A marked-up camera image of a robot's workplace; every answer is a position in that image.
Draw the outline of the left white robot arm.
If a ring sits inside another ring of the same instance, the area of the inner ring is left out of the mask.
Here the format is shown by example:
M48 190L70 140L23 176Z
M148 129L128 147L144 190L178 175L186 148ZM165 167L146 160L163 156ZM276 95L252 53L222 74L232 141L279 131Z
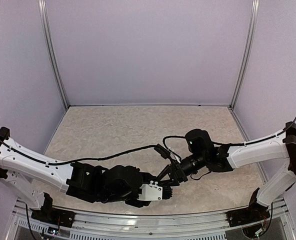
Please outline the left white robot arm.
M27 206L51 223L58 218L50 194L34 188L30 180L89 203L126 202L140 208L162 199L163 188L154 176L131 165L106 168L85 159L62 161L34 152L0 128L0 182Z

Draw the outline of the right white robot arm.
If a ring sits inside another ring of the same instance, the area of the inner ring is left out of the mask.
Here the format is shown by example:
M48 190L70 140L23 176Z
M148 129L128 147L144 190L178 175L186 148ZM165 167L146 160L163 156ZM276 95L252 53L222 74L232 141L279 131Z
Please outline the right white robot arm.
M208 132L201 129L189 131L184 139L191 155L181 162L173 160L157 176L158 182L169 175L166 184L178 186L203 167L211 173L225 173L254 163L285 160L275 175L252 194L243 212L248 222L256 221L279 195L296 182L296 124L293 122L286 123L280 132L243 143L215 143Z

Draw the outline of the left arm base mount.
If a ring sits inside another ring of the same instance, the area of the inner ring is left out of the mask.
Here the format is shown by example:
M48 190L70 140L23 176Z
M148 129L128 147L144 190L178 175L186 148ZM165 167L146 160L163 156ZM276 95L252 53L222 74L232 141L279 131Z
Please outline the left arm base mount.
M53 199L43 192L43 203L38 210L32 210L31 217L40 222L57 225L58 227L72 228L76 213L53 207Z

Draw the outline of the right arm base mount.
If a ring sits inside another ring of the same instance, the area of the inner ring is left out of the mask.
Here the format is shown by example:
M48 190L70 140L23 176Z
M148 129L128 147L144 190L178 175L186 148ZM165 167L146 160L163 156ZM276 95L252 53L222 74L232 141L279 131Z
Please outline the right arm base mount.
M257 221L262 221L264 219L268 219L271 216L268 211L268 207L258 203L257 195L259 190L260 188L258 187L252 193L247 207L237 210L230 210L226 213L230 227L236 227L254 223Z

